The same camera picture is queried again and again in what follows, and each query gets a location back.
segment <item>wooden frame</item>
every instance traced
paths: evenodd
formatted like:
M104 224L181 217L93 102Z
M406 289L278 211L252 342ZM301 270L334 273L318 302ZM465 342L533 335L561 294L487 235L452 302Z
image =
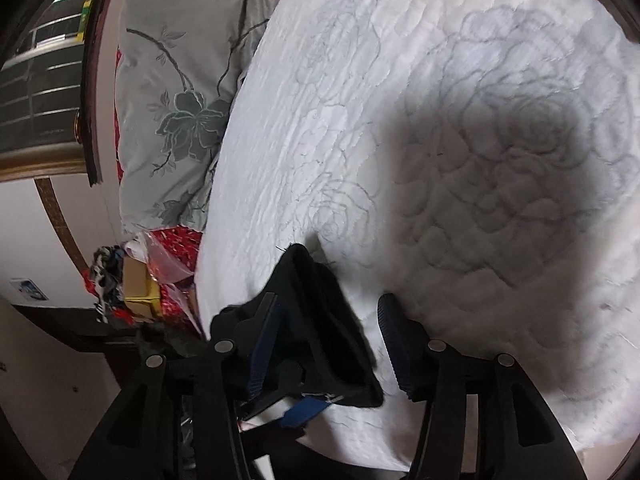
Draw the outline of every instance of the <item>wooden frame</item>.
M51 179L36 178L34 179L34 183L53 230L56 232L67 256L69 256L69 259L71 259L73 264L76 266L78 272L82 274L82 272L89 269L89 265L85 261L84 256L82 256L82 253L78 248L78 244L76 244L76 241L69 230L69 226L66 224L65 216L62 214L60 204L56 197L56 192L53 191Z
M82 146L75 142L0 153L0 182L69 173L86 173Z
M102 183L102 170L98 157L96 124L96 86L98 81L98 54L104 20L111 0L94 0L84 30L84 56L82 58L82 82L80 110L76 136L82 141L89 185Z

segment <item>screw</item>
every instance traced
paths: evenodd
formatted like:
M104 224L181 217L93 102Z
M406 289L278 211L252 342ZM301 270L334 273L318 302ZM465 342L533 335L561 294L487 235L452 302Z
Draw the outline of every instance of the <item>screw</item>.
M447 349L447 344L440 339L431 339L427 346L434 352L444 352Z
M161 355L151 355L149 357L146 358L145 364L149 367L149 368L158 368L162 362L164 362L164 359L162 358Z
M223 339L222 341L218 341L213 348L219 354L226 354L234 349L234 342L229 339Z
M513 366L513 364L516 362L516 359L514 359L509 354L500 354L498 355L498 362L502 366L506 366L508 368L510 366Z

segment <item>plastic bag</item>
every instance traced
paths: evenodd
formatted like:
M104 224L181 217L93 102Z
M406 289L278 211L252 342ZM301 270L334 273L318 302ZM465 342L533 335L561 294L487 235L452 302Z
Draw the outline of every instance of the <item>plastic bag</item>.
M187 298L185 297L184 293L180 289L178 289L178 287L176 287L175 285L167 285L166 290L169 295L169 298L174 300L175 303L177 303L178 306L180 306L180 309L186 314L187 318L189 319L193 327L196 329L198 334L200 336L204 336L204 334L202 333L202 330L200 329L200 323L196 321L193 315L193 312L189 308L189 302L187 301Z
M125 250L132 258L145 262L149 273L158 283L171 285L193 276L193 272L148 231L139 232L135 240L125 244Z

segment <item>black cloth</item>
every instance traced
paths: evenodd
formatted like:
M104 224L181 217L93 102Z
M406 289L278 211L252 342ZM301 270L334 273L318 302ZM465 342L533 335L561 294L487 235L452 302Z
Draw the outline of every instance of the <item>black cloth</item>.
M331 270L314 262L304 246L294 244L258 296L242 306L227 307L218 316L252 318L268 292L276 294L283 314L265 388L278 383L278 364L293 360L305 371L299 394L345 406L381 406L382 388L366 340ZM212 338L216 324L223 323L218 316L211 322Z

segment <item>cardboard box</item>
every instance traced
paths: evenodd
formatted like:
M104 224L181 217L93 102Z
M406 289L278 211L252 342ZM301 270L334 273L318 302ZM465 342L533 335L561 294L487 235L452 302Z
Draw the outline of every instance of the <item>cardboard box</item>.
M129 256L124 257L122 292L124 303L137 316L162 317L160 285L151 277L146 264Z

